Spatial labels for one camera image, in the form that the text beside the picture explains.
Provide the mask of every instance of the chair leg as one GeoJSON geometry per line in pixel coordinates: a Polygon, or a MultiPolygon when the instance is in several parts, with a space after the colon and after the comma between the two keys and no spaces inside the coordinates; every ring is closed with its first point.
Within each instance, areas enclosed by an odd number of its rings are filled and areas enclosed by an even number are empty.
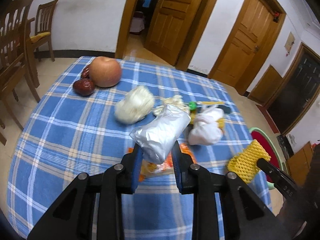
{"type": "Polygon", "coordinates": [[[40,58],[40,54],[39,54],[39,48],[36,48],[36,52],[37,52],[38,61],[41,62],[41,58],[40,58]]]}
{"type": "Polygon", "coordinates": [[[9,115],[12,117],[12,119],[14,120],[14,122],[18,125],[18,127],[21,129],[21,131],[23,131],[23,126],[21,125],[21,123],[19,122],[19,120],[16,118],[16,116],[14,115],[14,113],[12,112],[10,106],[8,105],[8,102],[5,98],[2,98],[2,102],[5,106],[5,108],[7,109],[9,115]]]}
{"type": "Polygon", "coordinates": [[[4,129],[5,128],[5,124],[4,124],[4,122],[2,121],[2,119],[0,118],[0,126],[2,127],[2,129],[4,129]]]}
{"type": "Polygon", "coordinates": [[[19,98],[18,98],[18,95],[17,95],[17,93],[16,93],[16,91],[14,89],[12,90],[12,93],[13,93],[14,99],[18,102],[19,98]]]}
{"type": "Polygon", "coordinates": [[[7,142],[7,139],[3,136],[2,133],[0,133],[0,142],[5,145],[5,143],[7,142]]]}
{"type": "Polygon", "coordinates": [[[27,69],[26,69],[26,73],[24,74],[24,77],[25,77],[25,79],[27,81],[28,87],[30,88],[33,97],[39,103],[40,102],[40,97],[39,97],[39,95],[37,93],[36,88],[33,85],[33,82],[32,82],[31,77],[30,77],[30,73],[29,73],[29,71],[27,69]]]}
{"type": "Polygon", "coordinates": [[[30,39],[26,40],[26,49],[27,49],[28,71],[30,72],[31,80],[34,84],[34,87],[37,88],[40,85],[40,83],[39,83],[39,77],[38,77],[38,72],[36,67],[36,59],[35,59],[35,55],[33,54],[34,49],[32,48],[30,39]]]}
{"type": "Polygon", "coordinates": [[[53,50],[52,50],[51,36],[49,38],[48,45],[49,45],[51,60],[54,62],[54,54],[53,54],[53,50]]]}

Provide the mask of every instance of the orange packaging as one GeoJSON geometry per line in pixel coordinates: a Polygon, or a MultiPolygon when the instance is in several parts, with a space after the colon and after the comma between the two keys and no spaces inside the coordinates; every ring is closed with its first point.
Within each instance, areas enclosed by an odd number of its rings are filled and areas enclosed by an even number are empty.
{"type": "MultiPolygon", "coordinates": [[[[196,163],[196,158],[193,155],[193,153],[190,151],[188,145],[185,143],[181,143],[179,146],[180,146],[181,152],[185,154],[189,154],[192,158],[192,161],[196,163]]],[[[133,152],[133,148],[128,148],[128,153],[132,153],[132,152],[133,152]]],[[[173,163],[172,163],[172,157],[170,152],[166,160],[164,161],[164,163],[161,163],[161,164],[154,164],[154,163],[150,163],[145,160],[142,160],[139,181],[141,182],[145,178],[149,178],[152,176],[167,175],[167,174],[173,174],[173,173],[174,173],[174,170],[173,170],[173,163]]]]}

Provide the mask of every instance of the door handle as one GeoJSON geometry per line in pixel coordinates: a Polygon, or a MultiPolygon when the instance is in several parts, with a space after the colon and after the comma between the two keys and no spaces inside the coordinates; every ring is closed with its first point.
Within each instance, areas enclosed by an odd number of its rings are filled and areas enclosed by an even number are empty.
{"type": "Polygon", "coordinates": [[[308,102],[309,102],[309,100],[308,99],[305,99],[305,103],[303,104],[303,107],[302,108],[306,108],[306,106],[308,105],[308,102]]]}
{"type": "Polygon", "coordinates": [[[258,45],[254,46],[253,53],[257,53],[259,51],[260,47],[258,45]]]}

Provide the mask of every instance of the plaid tablecloth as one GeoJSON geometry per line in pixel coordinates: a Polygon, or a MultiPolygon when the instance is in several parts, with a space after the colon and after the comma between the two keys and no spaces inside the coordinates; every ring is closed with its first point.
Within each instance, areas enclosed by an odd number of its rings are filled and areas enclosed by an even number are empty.
{"type": "MultiPolygon", "coordinates": [[[[115,120],[114,106],[138,84],[148,87],[156,105],[161,98],[180,94],[184,102],[219,100],[232,108],[232,113],[225,117],[220,142],[214,146],[190,147],[198,163],[211,172],[224,174],[228,160],[252,141],[224,87],[182,71],[119,61],[123,74],[118,85],[96,88],[90,97],[78,96],[72,90],[72,83],[92,60],[79,58],[57,79],[19,139],[9,171],[7,203],[10,223],[21,236],[28,235],[77,174],[104,172],[120,162],[128,147],[133,147],[130,131],[149,123],[154,116],[149,114],[136,124],[122,125],[115,120]]],[[[178,141],[186,140],[181,135],[178,141]]],[[[271,206],[264,173],[260,172],[250,187],[271,206]]],[[[126,239],[191,239],[193,196],[179,194],[174,175],[146,179],[134,195],[123,195],[122,201],[126,239]]],[[[217,206],[223,238],[219,203],[217,206]]]]}

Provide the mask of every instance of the chair backrest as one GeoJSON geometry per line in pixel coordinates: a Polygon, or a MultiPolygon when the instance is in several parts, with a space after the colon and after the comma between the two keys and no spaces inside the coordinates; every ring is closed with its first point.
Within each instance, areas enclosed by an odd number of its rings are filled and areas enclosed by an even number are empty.
{"type": "Polygon", "coordinates": [[[54,0],[38,6],[35,35],[43,32],[51,32],[52,16],[58,1],[59,0],[54,0]]]}
{"type": "Polygon", "coordinates": [[[21,60],[26,60],[26,24],[33,0],[13,0],[0,16],[0,85],[21,60]]]}
{"type": "Polygon", "coordinates": [[[143,12],[136,11],[136,12],[134,12],[133,17],[135,17],[135,18],[143,18],[143,12]]]}

